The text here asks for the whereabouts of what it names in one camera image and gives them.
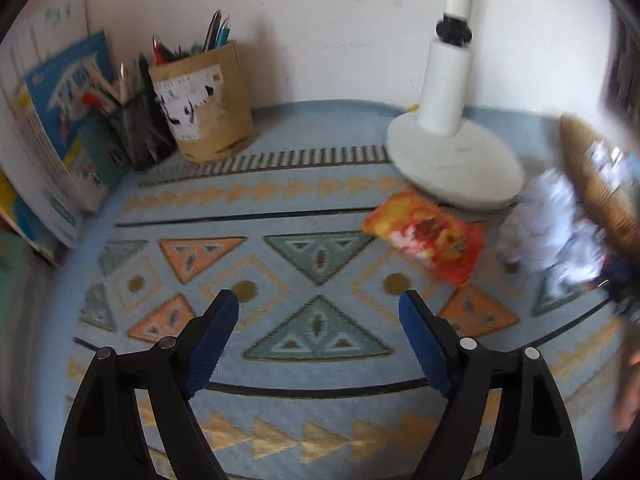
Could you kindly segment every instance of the orange plastic wrapper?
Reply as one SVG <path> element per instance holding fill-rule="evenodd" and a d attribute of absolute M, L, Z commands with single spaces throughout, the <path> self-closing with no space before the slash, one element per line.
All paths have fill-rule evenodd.
<path fill-rule="evenodd" d="M 455 286 L 469 279 L 484 249 L 479 226 L 445 213 L 411 189 L 389 197 L 362 230 L 423 261 L 437 278 Z"/>

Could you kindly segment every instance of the white label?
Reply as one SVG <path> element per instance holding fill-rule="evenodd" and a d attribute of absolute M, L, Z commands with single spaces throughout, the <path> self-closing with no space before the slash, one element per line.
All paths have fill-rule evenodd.
<path fill-rule="evenodd" d="M 220 65 L 154 83 L 164 116 L 176 140 L 198 140 L 196 108 L 220 92 L 224 84 Z"/>

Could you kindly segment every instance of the blue gripper pad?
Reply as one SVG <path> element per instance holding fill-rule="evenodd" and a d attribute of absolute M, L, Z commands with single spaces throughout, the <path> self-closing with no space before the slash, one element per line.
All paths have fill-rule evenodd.
<path fill-rule="evenodd" d="M 187 377 L 183 386 L 187 400 L 209 383 L 226 342 L 238 322 L 238 311 L 238 298 L 234 293 L 229 292 L 191 352 Z"/>
<path fill-rule="evenodd" d="M 429 386 L 449 399 L 453 384 L 449 379 L 447 356 L 408 293 L 398 300 L 398 316 Z"/>

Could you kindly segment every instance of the wall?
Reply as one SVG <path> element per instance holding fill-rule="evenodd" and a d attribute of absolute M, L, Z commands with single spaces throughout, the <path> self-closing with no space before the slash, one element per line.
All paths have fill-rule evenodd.
<path fill-rule="evenodd" d="M 27 14 L 44 3 L 31 0 Z M 115 59 L 202 40 L 212 12 L 231 13 L 255 106 L 356 98 L 419 99 L 444 0 L 88 0 Z M 572 111 L 626 147 L 634 139 L 601 104 L 614 15 L 607 0 L 474 0 L 468 102 L 557 115 Z"/>

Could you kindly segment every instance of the lamp base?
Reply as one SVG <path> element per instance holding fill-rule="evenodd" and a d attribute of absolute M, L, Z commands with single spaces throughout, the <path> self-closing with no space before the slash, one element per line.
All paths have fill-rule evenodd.
<path fill-rule="evenodd" d="M 386 150 L 398 170 L 433 196 L 465 209 L 491 211 L 508 206 L 524 184 L 524 170 L 495 134 L 463 121 L 454 136 L 430 134 L 418 112 L 389 125 Z"/>

